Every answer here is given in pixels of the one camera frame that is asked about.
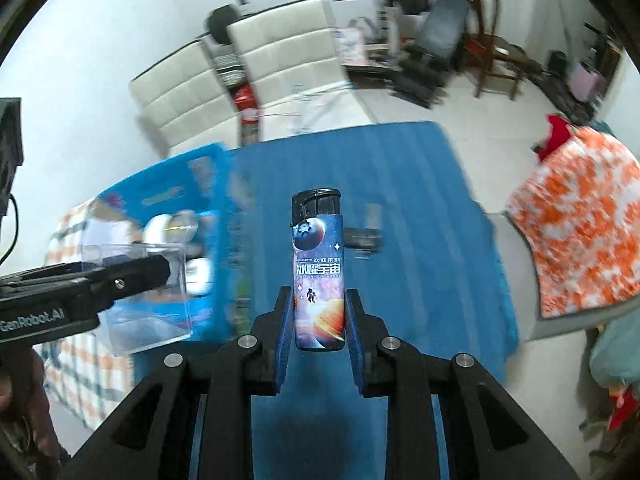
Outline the person's left hand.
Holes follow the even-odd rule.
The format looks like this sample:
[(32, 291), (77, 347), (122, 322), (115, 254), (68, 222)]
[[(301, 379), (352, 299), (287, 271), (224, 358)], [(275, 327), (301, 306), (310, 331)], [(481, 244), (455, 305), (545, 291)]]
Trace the person's left hand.
[(50, 403), (44, 388), (43, 362), (32, 349), (17, 349), (1, 357), (1, 411), (13, 406), (32, 428), (32, 440), (45, 456), (60, 458)]

